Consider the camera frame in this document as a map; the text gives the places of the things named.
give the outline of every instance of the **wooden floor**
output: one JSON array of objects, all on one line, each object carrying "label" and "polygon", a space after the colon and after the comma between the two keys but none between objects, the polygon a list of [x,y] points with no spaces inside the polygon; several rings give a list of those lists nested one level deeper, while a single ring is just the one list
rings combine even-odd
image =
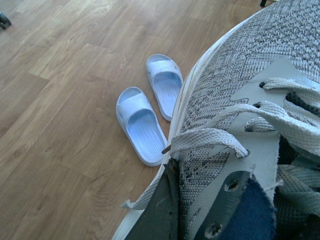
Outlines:
[{"label": "wooden floor", "polygon": [[183,77],[259,0],[0,0],[0,239],[107,240],[149,185],[115,113],[168,55]]}]

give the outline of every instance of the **white shoelace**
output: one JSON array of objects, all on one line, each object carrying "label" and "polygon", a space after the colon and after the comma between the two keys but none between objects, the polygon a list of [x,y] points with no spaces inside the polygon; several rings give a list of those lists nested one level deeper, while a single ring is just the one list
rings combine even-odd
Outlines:
[{"label": "white shoelace", "polygon": [[[320,91],[288,79],[266,79],[261,87],[265,90],[288,88],[294,90],[307,104],[320,106]],[[228,107],[201,128],[191,129],[174,137],[171,141],[170,155],[179,159],[179,153],[185,150],[225,145],[234,149],[238,158],[247,157],[249,152],[232,134],[214,128],[227,117],[241,113],[255,113],[260,116],[243,126],[245,131],[276,130],[296,149],[320,156],[320,118],[288,101],[284,102],[283,107],[269,101]]]},{"label": "white shoelace", "polygon": [[[308,105],[320,107],[320,91],[283,78],[264,79],[260,86],[265,89],[289,89]],[[191,129],[174,137],[171,141],[170,155],[180,160],[183,151],[214,145],[225,145],[234,149],[238,158],[250,153],[230,133],[216,129],[227,117],[241,113],[255,113],[260,117],[250,120],[244,127],[246,132],[277,131],[288,140],[299,153],[297,165],[280,165],[277,178],[284,184],[279,191],[306,214],[320,215],[320,173],[310,166],[320,163],[320,117],[285,100],[283,107],[269,101],[255,105],[239,104],[226,108],[201,128]]]}]

